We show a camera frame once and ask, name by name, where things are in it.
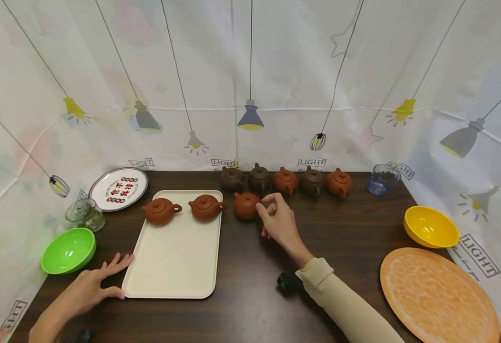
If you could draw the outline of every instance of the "white plate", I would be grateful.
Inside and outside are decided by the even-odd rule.
[[[147,175],[135,168],[120,168],[103,175],[90,189],[103,212],[125,209],[144,195],[149,184]]]
[[[182,211],[163,226],[144,221],[124,276],[127,297],[204,299],[214,292],[222,214],[207,223],[195,220],[188,202],[201,194],[219,202],[224,198],[217,190],[164,190],[153,196],[181,205]]]

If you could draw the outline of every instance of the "blue plastic cup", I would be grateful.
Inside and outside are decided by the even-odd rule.
[[[401,173],[395,167],[377,164],[370,174],[367,191],[377,196],[384,195],[389,189],[395,187],[399,180],[401,180]]]

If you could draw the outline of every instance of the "printed backdrop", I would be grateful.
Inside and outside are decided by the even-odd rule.
[[[100,175],[255,162],[397,166],[501,318],[501,0],[0,0],[0,342]]]

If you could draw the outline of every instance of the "green bowl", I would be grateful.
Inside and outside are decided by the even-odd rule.
[[[74,228],[56,237],[44,250],[41,268],[48,274],[69,274],[84,267],[96,252],[96,238],[87,228]]]

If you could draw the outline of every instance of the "teapot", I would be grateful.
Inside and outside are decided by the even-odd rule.
[[[199,195],[195,200],[189,202],[189,206],[191,206],[193,217],[204,222],[213,220],[221,210],[227,208],[224,202],[219,202],[210,194]]]
[[[319,170],[307,166],[307,170],[300,180],[300,189],[303,194],[318,198],[322,182],[323,174]]]
[[[246,192],[243,194],[235,193],[235,205],[233,211],[235,216],[242,220],[253,220],[258,215],[256,204],[260,199],[256,194]]]
[[[298,187],[298,177],[290,170],[284,167],[273,175],[273,188],[277,192],[293,195]]]
[[[264,167],[258,163],[250,171],[249,188],[259,194],[264,194],[271,184],[271,175]]]
[[[237,168],[222,168],[222,175],[219,183],[226,191],[238,191],[244,188],[245,176],[242,171]]]
[[[155,225],[168,224],[174,214],[180,212],[182,207],[177,203],[172,203],[169,199],[157,198],[145,206],[142,206],[145,212],[145,219]]]
[[[349,191],[353,187],[353,180],[351,177],[336,168],[332,173],[327,176],[327,188],[334,194],[340,196],[341,199],[345,199],[348,196]]]

